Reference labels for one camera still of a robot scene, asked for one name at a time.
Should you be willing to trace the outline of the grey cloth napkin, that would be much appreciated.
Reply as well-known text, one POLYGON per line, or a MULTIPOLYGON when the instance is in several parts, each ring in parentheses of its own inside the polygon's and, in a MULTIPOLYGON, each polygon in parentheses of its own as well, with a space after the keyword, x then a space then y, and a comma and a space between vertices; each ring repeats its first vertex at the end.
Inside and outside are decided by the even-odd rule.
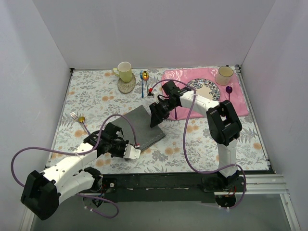
MULTIPOLYGON (((141 152, 148 149, 166 136, 160 127, 156 126, 154 128, 150 128, 151 116, 148 114, 143 105, 125 114, 125 117, 132 124, 135 130, 136 140, 140 145, 141 152)), ((124 140, 129 140, 129 143, 132 144, 135 143, 132 129, 124 118, 119 117, 111 123, 122 128, 124 140)))

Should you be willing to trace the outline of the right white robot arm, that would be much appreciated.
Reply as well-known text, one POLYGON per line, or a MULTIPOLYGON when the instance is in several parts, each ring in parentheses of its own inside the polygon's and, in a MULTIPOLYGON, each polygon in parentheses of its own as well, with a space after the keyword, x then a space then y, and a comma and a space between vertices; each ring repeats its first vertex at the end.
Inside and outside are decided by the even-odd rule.
POLYGON ((232 103, 228 100, 218 102, 197 95, 196 89, 189 85, 180 89, 174 80, 162 80, 165 96, 153 93, 148 96, 155 99, 149 108, 151 111, 150 127, 153 128, 169 118, 170 112, 178 107, 188 108, 207 118, 212 139, 217 143, 219 166, 211 171, 218 179, 218 187, 229 191, 239 177, 236 164, 236 144, 242 130, 242 124, 232 103))

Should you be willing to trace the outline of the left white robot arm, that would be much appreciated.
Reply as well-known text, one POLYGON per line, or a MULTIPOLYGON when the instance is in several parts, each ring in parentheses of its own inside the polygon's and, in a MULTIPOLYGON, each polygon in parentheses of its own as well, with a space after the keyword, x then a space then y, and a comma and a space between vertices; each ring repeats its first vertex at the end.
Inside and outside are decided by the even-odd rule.
POLYGON ((32 171, 24 186, 21 202, 41 220, 55 213, 60 203, 89 190, 101 192, 103 177, 99 170, 87 164, 105 153, 124 157, 129 141, 122 138, 122 129, 108 123, 85 139, 73 156, 62 159, 42 172, 32 171))

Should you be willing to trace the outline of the purple fork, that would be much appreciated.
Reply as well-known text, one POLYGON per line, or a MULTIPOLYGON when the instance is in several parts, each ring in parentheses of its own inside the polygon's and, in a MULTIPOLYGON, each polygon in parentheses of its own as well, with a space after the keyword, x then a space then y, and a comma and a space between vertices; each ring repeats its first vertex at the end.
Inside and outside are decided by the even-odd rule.
POLYGON ((174 117, 175 117, 175 120, 178 120, 178 115, 177 115, 177 109, 176 108, 174 109, 174 117))

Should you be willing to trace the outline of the gold bowl spoon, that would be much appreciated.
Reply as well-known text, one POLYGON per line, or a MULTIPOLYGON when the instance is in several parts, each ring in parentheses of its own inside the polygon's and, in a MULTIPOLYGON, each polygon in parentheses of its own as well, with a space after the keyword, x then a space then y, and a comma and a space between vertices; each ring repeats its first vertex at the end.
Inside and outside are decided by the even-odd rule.
POLYGON ((142 72, 142 79, 143 79, 143 81, 144 81, 145 84, 146 84, 146 89, 147 89, 147 94, 148 94, 148 93, 149 93, 149 85, 148 85, 149 74, 148 74, 148 72, 145 71, 145 70, 142 72))

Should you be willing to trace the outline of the round woven coaster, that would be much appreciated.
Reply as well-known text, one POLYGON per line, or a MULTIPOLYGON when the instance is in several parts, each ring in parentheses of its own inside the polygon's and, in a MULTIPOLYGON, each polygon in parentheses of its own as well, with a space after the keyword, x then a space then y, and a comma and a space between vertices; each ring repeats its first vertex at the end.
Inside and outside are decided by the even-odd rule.
POLYGON ((130 82, 124 82, 122 79, 119 78, 117 82, 118 90, 123 94, 128 94, 134 90, 136 86, 136 78, 134 74, 132 74, 132 78, 130 82))

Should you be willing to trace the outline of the blue floral plate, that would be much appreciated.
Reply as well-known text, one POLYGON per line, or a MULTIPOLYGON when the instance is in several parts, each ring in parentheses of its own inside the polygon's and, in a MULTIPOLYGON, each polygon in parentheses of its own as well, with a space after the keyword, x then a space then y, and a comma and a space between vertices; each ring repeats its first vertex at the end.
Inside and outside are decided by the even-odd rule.
POLYGON ((220 90, 211 80, 197 78, 189 81, 187 84, 196 89, 197 95, 213 101, 220 100, 220 90))

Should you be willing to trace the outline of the floral tablecloth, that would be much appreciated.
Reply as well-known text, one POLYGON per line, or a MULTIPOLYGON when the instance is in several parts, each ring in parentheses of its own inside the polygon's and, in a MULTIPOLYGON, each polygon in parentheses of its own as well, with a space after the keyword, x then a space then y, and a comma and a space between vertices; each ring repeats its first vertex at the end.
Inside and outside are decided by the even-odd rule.
MULTIPOLYGON (((87 129, 98 130, 110 115, 125 115, 151 99, 141 98, 141 79, 136 79, 134 90, 123 94, 117 87, 118 77, 110 70, 74 71, 66 96, 64 111, 54 141, 54 153, 47 166, 63 159, 63 152, 74 151, 85 139, 87 132, 75 122, 71 112, 85 117, 87 129)), ((243 126, 236 147, 236 162, 246 171, 268 170, 257 130, 251 115, 241 117, 243 126)), ((211 138, 207 120, 190 119, 188 122, 164 121, 160 128, 165 137, 144 150, 138 160, 112 158, 109 154, 91 162, 102 173, 188 172, 193 168, 210 171, 218 168, 218 149, 211 138)))

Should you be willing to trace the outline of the yellow-green mug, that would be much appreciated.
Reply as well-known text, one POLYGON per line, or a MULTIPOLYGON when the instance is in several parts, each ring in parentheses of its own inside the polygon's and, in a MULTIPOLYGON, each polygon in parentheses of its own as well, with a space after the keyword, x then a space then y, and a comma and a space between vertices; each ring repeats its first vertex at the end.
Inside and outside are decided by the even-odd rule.
POLYGON ((129 62, 121 62, 116 68, 113 68, 113 73, 123 82, 128 83, 132 79, 132 67, 129 62))

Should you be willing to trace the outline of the cream mug dark rim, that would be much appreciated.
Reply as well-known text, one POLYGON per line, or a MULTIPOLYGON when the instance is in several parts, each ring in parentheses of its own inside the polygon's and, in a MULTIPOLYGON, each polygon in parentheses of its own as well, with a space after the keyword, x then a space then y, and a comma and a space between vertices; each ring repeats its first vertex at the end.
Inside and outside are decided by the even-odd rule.
POLYGON ((217 75, 215 77, 215 81, 219 85, 226 86, 230 82, 233 74, 234 74, 234 71, 231 67, 229 67, 228 65, 221 66, 218 69, 217 75))

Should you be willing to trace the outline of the pink floral placemat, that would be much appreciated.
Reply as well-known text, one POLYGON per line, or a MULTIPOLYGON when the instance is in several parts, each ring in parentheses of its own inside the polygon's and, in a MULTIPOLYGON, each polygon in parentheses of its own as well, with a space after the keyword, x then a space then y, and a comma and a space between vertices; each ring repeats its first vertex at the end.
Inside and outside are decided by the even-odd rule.
MULTIPOLYGON (((215 68, 199 68, 199 69, 178 69, 167 70, 162 75, 161 79, 175 79, 184 83, 197 78, 204 78, 213 81, 220 90, 220 102, 228 100, 228 93, 226 92, 226 86, 222 86, 216 83, 215 77, 218 70, 215 68)), ((230 101, 238 116, 247 116, 249 114, 247 105, 245 103, 244 95, 239 84, 238 78, 233 74, 231 81, 228 84, 233 88, 233 92, 230 96, 230 101)))

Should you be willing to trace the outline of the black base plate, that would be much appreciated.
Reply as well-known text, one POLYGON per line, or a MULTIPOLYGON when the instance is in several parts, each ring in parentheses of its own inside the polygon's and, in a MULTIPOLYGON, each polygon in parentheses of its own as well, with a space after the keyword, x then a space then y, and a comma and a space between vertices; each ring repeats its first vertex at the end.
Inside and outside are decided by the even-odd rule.
POLYGON ((113 202, 188 202, 215 203, 215 194, 233 197, 244 190, 239 173, 224 179, 220 173, 139 173, 105 174, 104 197, 113 202))

